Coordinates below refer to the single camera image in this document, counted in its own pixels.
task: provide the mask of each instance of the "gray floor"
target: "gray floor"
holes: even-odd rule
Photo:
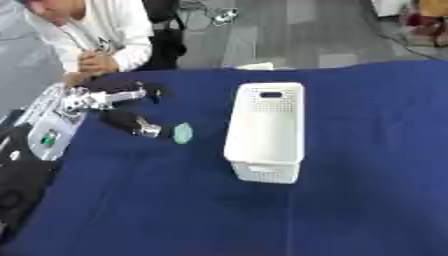
[[[181,60],[183,68],[264,61],[294,68],[330,68],[421,59],[372,33],[363,20],[368,12],[359,4],[368,0],[203,1],[212,9],[237,7],[240,16],[233,24],[213,27],[202,12],[191,13],[186,35],[189,53]],[[382,27],[396,31],[393,23]],[[53,50],[26,24],[20,7],[13,0],[0,0],[0,116],[29,103],[58,80],[61,71]]]
[[[202,12],[191,14],[183,67],[236,66],[271,61],[294,68],[332,68],[358,63],[422,59],[379,38],[372,26],[397,36],[395,22],[373,17],[369,0],[202,0],[211,8],[232,8],[231,25],[208,27]],[[416,47],[424,54],[432,48]]]

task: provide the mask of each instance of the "blue tablecloth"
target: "blue tablecloth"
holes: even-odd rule
[[[132,137],[91,115],[4,255],[448,255],[447,63],[118,76],[171,86],[161,105],[132,108],[189,122],[194,140]],[[269,81],[306,86],[291,186],[240,181],[223,158],[238,85]]]

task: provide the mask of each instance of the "black chair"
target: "black chair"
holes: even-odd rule
[[[141,66],[141,70],[177,69],[177,60],[185,55],[184,31],[186,25],[179,17],[180,0],[142,0],[148,18],[153,24],[163,24],[163,29],[155,30],[150,38],[153,44],[151,60]],[[178,28],[172,28],[175,21]]]
[[[176,21],[180,30],[185,30],[186,26],[179,17],[180,0],[143,0],[149,20],[152,23],[170,23]]]

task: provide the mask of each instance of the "clasped hands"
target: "clasped hands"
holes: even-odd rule
[[[66,86],[75,86],[83,81],[109,73],[118,72],[115,59],[103,52],[83,52],[78,56],[78,72],[64,76]]]

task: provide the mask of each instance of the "white plastic basket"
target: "white plastic basket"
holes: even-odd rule
[[[242,85],[224,149],[238,178],[294,183],[304,157],[304,115],[301,84]]]

